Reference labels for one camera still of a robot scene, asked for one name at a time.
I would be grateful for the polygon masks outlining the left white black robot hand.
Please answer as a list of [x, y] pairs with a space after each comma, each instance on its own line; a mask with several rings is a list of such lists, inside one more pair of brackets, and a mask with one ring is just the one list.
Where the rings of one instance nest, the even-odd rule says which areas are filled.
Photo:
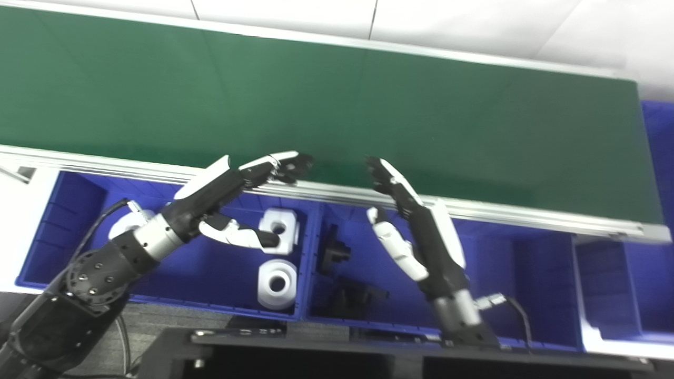
[[239, 167], [228, 155], [212, 163], [176, 192], [161, 210], [162, 228], [179, 246], [204, 235], [217, 242], [257, 249], [279, 247], [272, 231], [256, 230], [221, 214], [221, 208], [246, 190], [269, 181], [294, 185], [311, 170], [313, 156], [297, 151], [267, 154]]

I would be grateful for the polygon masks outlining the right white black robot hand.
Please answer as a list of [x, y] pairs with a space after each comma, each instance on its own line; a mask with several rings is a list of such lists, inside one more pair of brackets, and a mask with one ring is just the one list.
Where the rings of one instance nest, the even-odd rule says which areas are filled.
[[407, 221], [409, 242], [378, 206], [368, 209], [375, 236], [395, 263], [417, 282], [428, 300], [457, 300], [469, 288], [464, 272], [464, 250], [448, 214], [426, 205], [414, 187], [388, 161], [365, 159], [376, 192], [393, 199], [398, 215]]

